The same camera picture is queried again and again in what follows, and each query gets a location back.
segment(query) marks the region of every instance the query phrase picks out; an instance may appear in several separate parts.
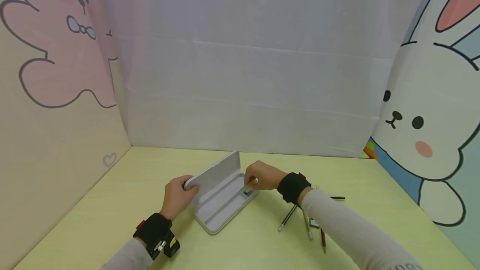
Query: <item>table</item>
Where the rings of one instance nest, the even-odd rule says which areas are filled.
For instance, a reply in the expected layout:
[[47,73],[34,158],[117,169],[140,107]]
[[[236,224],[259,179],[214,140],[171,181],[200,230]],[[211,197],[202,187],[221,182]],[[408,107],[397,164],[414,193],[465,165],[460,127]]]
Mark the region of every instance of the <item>table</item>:
[[[226,154],[131,148],[15,269],[98,269],[142,219],[160,209],[170,179],[195,175]],[[345,195],[345,205],[403,245],[426,270],[475,269],[376,160],[255,153],[240,158],[243,171],[263,160],[301,171],[327,194]],[[300,210],[277,232],[290,209],[277,191],[262,191],[218,235],[208,235],[186,211],[172,228],[180,251],[171,260],[161,254],[152,269],[357,269],[328,236],[323,254],[318,230],[309,241]]]

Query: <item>bunny nose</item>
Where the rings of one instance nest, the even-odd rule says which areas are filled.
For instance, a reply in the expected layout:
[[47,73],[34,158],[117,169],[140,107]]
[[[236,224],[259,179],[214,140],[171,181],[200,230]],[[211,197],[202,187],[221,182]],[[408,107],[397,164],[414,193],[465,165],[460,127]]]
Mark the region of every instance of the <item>bunny nose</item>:
[[397,111],[393,111],[393,112],[392,112],[392,116],[393,116],[393,118],[394,118],[395,120],[401,120],[401,119],[403,119],[402,114],[399,113],[399,112],[397,112]]

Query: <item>pencil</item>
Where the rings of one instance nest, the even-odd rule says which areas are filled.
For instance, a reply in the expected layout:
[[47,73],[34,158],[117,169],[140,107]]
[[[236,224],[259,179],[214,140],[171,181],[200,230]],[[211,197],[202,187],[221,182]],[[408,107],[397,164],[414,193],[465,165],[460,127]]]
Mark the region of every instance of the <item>pencil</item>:
[[325,241],[325,232],[323,232],[322,228],[320,228],[320,234],[322,235],[323,253],[327,253],[327,242]]
[[290,212],[288,213],[288,215],[285,217],[285,219],[282,221],[282,224],[280,225],[280,227],[278,227],[278,232],[282,231],[283,227],[287,223],[288,219],[290,219],[290,216],[293,214],[296,208],[297,208],[297,205],[295,204],[290,210]]
[[330,198],[334,200],[345,200],[345,196],[331,196]]
[[312,230],[310,229],[310,223],[307,217],[307,212],[303,211],[303,219],[305,220],[305,226],[307,227],[307,234],[310,241],[313,240]]

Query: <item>white backdrop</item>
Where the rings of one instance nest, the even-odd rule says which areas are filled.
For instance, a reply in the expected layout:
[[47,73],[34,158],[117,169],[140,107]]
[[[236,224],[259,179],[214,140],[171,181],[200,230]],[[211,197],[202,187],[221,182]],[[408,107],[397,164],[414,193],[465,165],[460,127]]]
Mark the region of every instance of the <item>white backdrop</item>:
[[420,0],[106,0],[136,146],[359,156]]

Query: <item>wrist strap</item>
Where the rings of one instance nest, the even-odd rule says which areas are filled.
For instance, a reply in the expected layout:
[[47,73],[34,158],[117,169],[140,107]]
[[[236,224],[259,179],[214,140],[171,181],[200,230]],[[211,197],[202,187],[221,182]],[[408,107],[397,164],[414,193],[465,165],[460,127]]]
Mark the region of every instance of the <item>wrist strap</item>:
[[147,251],[152,255],[155,247],[172,227],[171,220],[165,218],[159,213],[155,213],[137,226],[137,231],[133,234],[134,238],[140,238],[147,244]]
[[305,177],[302,177],[296,173],[289,173],[285,176],[278,185],[278,192],[282,194],[283,200],[288,203],[294,203],[298,205],[297,200],[300,193],[306,188],[311,187],[312,184],[308,182]]

